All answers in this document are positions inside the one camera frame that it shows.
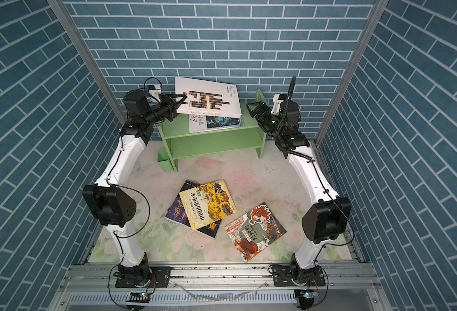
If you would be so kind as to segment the white book brown stripes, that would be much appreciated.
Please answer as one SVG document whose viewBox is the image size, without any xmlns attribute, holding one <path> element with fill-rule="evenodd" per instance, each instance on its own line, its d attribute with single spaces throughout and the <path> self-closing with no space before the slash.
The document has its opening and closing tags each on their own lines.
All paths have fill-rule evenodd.
<svg viewBox="0 0 457 311">
<path fill-rule="evenodd" d="M 175 93 L 187 97 L 177 109 L 179 114 L 241 117 L 238 91 L 233 84 L 176 77 Z"/>
</svg>

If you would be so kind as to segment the blue galaxy cover book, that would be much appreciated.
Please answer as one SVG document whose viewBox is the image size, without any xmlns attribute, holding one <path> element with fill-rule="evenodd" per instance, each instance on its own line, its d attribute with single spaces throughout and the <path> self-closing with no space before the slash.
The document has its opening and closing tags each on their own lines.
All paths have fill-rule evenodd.
<svg viewBox="0 0 457 311">
<path fill-rule="evenodd" d="M 189 115 L 190 133 L 210 132 L 244 126 L 242 119 L 210 115 Z"/>
</svg>

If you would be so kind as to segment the yellow illustrated history book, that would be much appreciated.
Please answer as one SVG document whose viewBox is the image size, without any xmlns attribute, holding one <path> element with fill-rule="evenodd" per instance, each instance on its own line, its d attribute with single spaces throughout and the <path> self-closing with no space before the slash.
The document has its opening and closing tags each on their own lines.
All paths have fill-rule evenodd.
<svg viewBox="0 0 457 311">
<path fill-rule="evenodd" d="M 179 195 L 192 230 L 238 212 L 224 180 L 197 185 Z"/>
</svg>

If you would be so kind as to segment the red green illustrated book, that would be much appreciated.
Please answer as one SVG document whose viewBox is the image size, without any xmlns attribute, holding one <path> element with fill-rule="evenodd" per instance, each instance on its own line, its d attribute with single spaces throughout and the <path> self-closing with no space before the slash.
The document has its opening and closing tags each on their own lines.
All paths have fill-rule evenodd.
<svg viewBox="0 0 457 311">
<path fill-rule="evenodd" d="M 224 229 L 245 263 L 287 233 L 265 202 L 227 224 Z"/>
</svg>

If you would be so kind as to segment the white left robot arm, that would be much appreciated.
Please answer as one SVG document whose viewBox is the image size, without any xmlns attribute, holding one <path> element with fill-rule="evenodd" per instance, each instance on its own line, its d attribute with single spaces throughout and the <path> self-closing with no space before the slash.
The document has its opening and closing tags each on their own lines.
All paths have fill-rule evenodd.
<svg viewBox="0 0 457 311">
<path fill-rule="evenodd" d="M 155 277 L 148 257 L 139 244 L 139 230 L 134 217 L 137 203 L 126 186 L 132 168 L 143 152 L 156 123 L 177 117 L 177 109 L 186 95 L 165 94 L 160 89 L 134 89 L 124 97 L 127 119 L 110 163 L 92 185 L 83 187 L 82 195 L 92 216 L 111 235 L 118 250 L 118 288 L 146 288 Z"/>
</svg>

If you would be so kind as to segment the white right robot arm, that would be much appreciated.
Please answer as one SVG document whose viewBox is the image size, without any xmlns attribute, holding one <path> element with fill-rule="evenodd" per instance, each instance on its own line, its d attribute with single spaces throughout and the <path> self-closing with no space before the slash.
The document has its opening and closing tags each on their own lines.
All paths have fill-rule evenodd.
<svg viewBox="0 0 457 311">
<path fill-rule="evenodd" d="M 249 103 L 246 108 L 259 127 L 273 137 L 311 201 L 301 220 L 304 232 L 301 246 L 292 255 L 289 266 L 274 272 L 274 284 L 282 286 L 291 281 L 297 286 L 323 286 L 324 272 L 317 260 L 328 246 L 339 245 L 337 239 L 348 226 L 351 201 L 338 194 L 318 166 L 310 142 L 298 129 L 301 115 L 297 103 L 282 101 L 277 112 L 264 102 Z"/>
</svg>

